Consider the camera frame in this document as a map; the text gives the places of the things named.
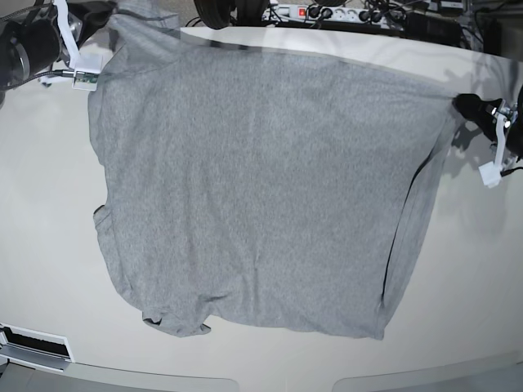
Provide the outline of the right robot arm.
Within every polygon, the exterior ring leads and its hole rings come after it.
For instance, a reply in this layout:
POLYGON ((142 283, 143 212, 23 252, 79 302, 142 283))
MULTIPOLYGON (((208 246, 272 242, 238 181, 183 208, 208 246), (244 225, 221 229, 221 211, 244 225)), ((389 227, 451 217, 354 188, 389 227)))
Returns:
POLYGON ((99 55, 80 52, 105 27, 114 1, 36 1, 1 18, 1 102, 9 91, 33 80, 44 86, 72 82, 79 90, 96 90, 99 55))

